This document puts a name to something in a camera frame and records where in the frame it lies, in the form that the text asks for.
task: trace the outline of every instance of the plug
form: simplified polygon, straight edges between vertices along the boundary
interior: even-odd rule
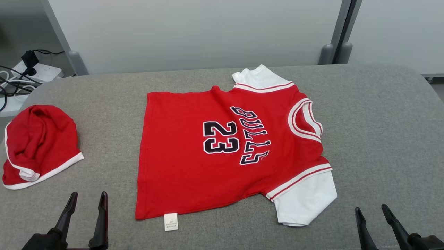
[[[22,60],[26,65],[26,70],[22,73],[23,76],[30,75],[33,76],[37,73],[34,66],[39,63],[36,54],[32,50],[28,50],[24,55],[22,55]]]

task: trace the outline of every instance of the gray fabric surface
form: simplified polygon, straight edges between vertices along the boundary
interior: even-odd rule
[[[309,226],[279,225],[274,205],[259,195],[179,215],[177,231],[164,232],[163,217],[136,221],[146,93],[229,90],[239,70],[73,77],[39,87],[23,108],[50,104],[65,111],[77,123],[85,159],[29,188],[0,188],[0,249],[20,249],[33,233],[46,233],[73,191],[79,199],[67,240],[70,247],[86,246],[103,190],[110,249],[359,249],[356,206],[376,245],[398,249],[382,203],[408,232],[444,239],[444,104],[421,75],[395,65],[271,68],[313,100],[324,125],[324,156],[338,198]],[[4,162],[3,144],[0,152]]]
[[[4,128],[14,119],[14,117],[15,116],[0,117],[0,136],[2,139],[4,138]]]

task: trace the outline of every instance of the white label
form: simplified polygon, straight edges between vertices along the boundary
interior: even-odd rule
[[[177,213],[165,214],[164,218],[165,218],[165,231],[179,229],[179,224],[177,223]]]

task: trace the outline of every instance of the jersey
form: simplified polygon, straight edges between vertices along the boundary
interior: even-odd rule
[[[303,226],[336,198],[311,100],[263,65],[233,78],[228,92],[148,93],[136,219],[262,194],[279,222]]]

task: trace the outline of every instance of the white sleeve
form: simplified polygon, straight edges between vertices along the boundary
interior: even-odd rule
[[[265,89],[276,85],[285,85],[290,81],[276,75],[264,65],[254,70],[244,69],[242,72],[233,74],[233,80],[238,83],[249,85],[256,89]]]
[[[314,175],[274,200],[277,221],[286,226],[306,226],[336,197],[332,172]]]

